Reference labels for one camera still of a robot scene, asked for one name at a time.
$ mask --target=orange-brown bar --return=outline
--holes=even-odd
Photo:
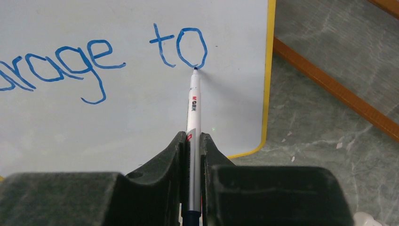
[[[391,14],[399,20],[399,1],[398,0],[368,0],[380,7],[385,12]]]
[[[399,125],[274,37],[273,52],[399,142]]]

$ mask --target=marker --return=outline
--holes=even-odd
[[[188,147],[188,200],[182,206],[183,226],[199,226],[201,216],[201,92],[200,76],[194,67],[191,76],[187,113],[187,147]]]

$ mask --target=yellow border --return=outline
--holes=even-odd
[[[253,154],[259,151],[266,143],[267,115],[269,114],[269,94],[271,80],[271,58],[273,57],[274,15],[276,13],[276,0],[269,0],[267,7],[267,34],[266,34],[266,62],[264,68],[264,97],[262,116],[261,143],[252,151],[228,156],[229,159]]]

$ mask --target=m&g logo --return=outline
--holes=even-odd
[[[192,97],[191,111],[197,111],[197,97]]]

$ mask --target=whiteboard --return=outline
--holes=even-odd
[[[0,175],[128,173],[185,131],[226,156],[262,140],[266,0],[3,0]]]

